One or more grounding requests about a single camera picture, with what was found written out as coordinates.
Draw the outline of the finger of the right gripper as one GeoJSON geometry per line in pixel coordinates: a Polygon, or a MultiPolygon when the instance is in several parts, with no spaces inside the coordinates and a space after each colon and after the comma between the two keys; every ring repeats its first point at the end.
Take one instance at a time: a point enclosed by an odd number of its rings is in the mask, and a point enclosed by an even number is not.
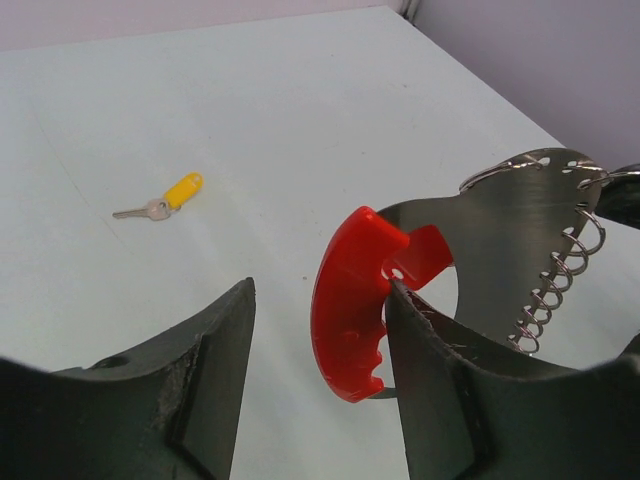
{"type": "Polygon", "coordinates": [[[597,204],[601,218],[639,229],[639,164],[614,170],[604,183],[597,204]]]}

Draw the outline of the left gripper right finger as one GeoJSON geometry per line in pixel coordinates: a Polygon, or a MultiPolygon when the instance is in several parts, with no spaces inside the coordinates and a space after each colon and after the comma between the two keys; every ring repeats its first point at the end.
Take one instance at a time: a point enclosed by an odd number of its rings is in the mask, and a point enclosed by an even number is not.
{"type": "Polygon", "coordinates": [[[639,344],[575,370],[500,345],[401,282],[385,303],[413,479],[635,479],[639,344]]]}

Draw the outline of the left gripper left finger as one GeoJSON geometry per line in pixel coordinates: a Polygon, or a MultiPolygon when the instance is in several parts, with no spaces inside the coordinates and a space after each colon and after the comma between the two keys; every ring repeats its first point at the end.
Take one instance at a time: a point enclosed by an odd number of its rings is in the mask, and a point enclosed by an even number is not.
{"type": "Polygon", "coordinates": [[[255,323],[239,281],[191,318],[89,368],[1,362],[5,479],[226,479],[255,323]]]}

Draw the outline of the red handled keyring holder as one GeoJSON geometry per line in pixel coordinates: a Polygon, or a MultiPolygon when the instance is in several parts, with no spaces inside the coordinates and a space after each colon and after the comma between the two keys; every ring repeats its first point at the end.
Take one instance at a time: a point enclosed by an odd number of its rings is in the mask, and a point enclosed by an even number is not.
{"type": "Polygon", "coordinates": [[[454,196],[362,206],[335,231],[311,301],[311,341],[329,388],[356,403],[384,389],[375,375],[393,284],[422,289],[447,268],[457,275],[455,320],[525,354],[596,246],[581,241],[596,223],[608,172],[583,154],[543,148],[468,178],[454,196]]]}

